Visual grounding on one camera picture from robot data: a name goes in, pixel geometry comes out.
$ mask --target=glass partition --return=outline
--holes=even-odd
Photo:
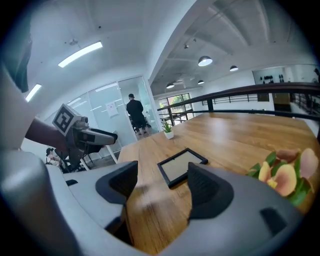
[[[137,141],[127,117],[126,106],[117,83],[89,91],[88,95],[91,103],[90,112],[94,115],[99,129],[117,133],[118,140],[122,146]],[[114,104],[114,110],[107,108],[110,104]]]
[[[119,81],[119,87],[121,95],[123,97],[124,103],[127,105],[129,103],[129,94],[134,95],[134,99],[140,101],[143,106],[142,114],[145,117],[147,131],[151,134],[157,133],[157,122],[155,119],[155,114],[152,109],[150,97],[148,95],[146,85],[142,77],[135,77],[131,79],[126,79]],[[135,129],[135,124],[132,121],[132,131],[135,131],[137,134],[137,139],[142,139],[140,137],[139,129]]]

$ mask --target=pink flower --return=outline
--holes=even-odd
[[[281,165],[274,177],[271,177],[271,168],[263,162],[259,172],[259,180],[267,183],[280,195],[286,197],[291,194],[297,185],[295,169],[290,164]]]
[[[306,148],[300,158],[300,176],[309,179],[317,170],[318,157],[311,148]]]

